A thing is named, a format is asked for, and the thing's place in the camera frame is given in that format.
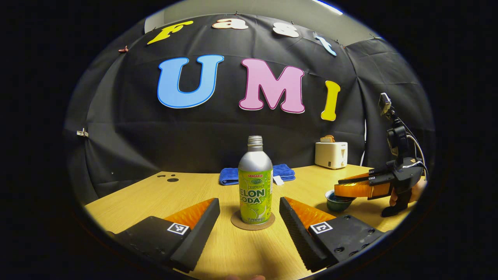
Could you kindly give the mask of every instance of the pink letter m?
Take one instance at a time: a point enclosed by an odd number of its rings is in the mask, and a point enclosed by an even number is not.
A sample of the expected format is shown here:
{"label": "pink letter m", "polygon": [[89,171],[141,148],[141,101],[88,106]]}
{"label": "pink letter m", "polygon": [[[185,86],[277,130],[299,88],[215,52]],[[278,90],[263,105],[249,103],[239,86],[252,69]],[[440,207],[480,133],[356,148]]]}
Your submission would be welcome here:
{"label": "pink letter m", "polygon": [[303,70],[287,66],[278,79],[271,72],[267,63],[260,59],[246,58],[242,65],[248,69],[246,97],[239,102],[244,110],[260,110],[264,103],[259,99],[259,88],[263,91],[268,106],[273,110],[285,91],[285,100],[280,107],[288,113],[304,112],[301,96],[301,78]]}

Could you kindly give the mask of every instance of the yellow letter i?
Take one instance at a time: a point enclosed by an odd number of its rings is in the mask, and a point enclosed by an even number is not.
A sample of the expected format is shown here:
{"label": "yellow letter i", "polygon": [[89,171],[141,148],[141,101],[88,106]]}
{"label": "yellow letter i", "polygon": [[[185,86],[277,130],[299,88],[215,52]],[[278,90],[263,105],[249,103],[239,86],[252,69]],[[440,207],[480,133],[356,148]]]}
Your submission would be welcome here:
{"label": "yellow letter i", "polygon": [[326,121],[335,121],[337,94],[341,91],[341,87],[332,81],[325,81],[325,86],[327,87],[327,101],[321,117]]}

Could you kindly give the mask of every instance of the teal bowl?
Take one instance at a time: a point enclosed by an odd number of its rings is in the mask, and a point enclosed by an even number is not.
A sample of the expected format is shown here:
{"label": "teal bowl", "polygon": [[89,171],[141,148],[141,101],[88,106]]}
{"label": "teal bowl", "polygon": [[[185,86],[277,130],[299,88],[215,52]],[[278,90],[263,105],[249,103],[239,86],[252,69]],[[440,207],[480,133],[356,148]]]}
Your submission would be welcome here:
{"label": "teal bowl", "polygon": [[355,200],[355,197],[341,197],[338,198],[334,194],[334,190],[329,190],[328,192],[325,193],[325,198],[327,199],[327,208],[329,208],[330,211],[333,212],[342,212],[346,210],[353,200]]}

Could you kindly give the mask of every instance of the aluminum bottle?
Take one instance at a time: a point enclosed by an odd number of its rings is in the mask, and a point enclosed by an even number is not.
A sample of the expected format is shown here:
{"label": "aluminum bottle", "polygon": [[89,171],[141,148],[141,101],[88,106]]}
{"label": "aluminum bottle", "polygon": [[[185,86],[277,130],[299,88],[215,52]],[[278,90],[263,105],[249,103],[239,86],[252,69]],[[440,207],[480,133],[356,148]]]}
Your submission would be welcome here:
{"label": "aluminum bottle", "polygon": [[248,151],[239,162],[239,195],[241,219],[259,225],[271,214],[273,164],[263,151],[261,136],[249,136]]}

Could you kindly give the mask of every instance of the black fabric backdrop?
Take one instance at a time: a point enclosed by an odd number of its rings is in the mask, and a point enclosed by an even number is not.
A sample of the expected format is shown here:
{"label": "black fabric backdrop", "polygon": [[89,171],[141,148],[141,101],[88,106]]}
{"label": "black fabric backdrop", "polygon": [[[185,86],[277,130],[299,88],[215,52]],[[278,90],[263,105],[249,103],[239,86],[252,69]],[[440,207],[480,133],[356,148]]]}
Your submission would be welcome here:
{"label": "black fabric backdrop", "polygon": [[[245,30],[215,29],[221,18],[240,18]],[[298,38],[275,34],[273,23],[256,15],[218,14],[192,19],[170,37],[151,45],[161,28],[143,34],[143,21],[112,42],[79,81],[65,124],[68,168],[76,194],[87,204],[161,170],[220,172],[237,167],[249,135],[262,135],[273,164],[314,164],[314,143],[332,134],[349,145],[348,163],[378,167],[393,158],[385,131],[389,121],[379,115],[380,93],[387,92],[400,117],[415,133],[425,152],[433,154],[434,125],[424,90],[408,63],[387,42],[370,39],[342,46],[332,39],[330,55],[313,31],[294,25]],[[129,52],[118,49],[128,45]],[[201,55],[218,54],[216,90],[205,103],[173,109],[157,99],[159,63],[187,57],[179,88],[197,89]],[[286,66],[302,69],[305,112],[290,114],[267,104],[258,111],[239,108],[246,91],[244,58],[266,61],[275,77]],[[325,107],[325,81],[341,87],[335,121],[320,118]],[[367,141],[364,141],[365,121]],[[76,136],[83,127],[89,138]]]}

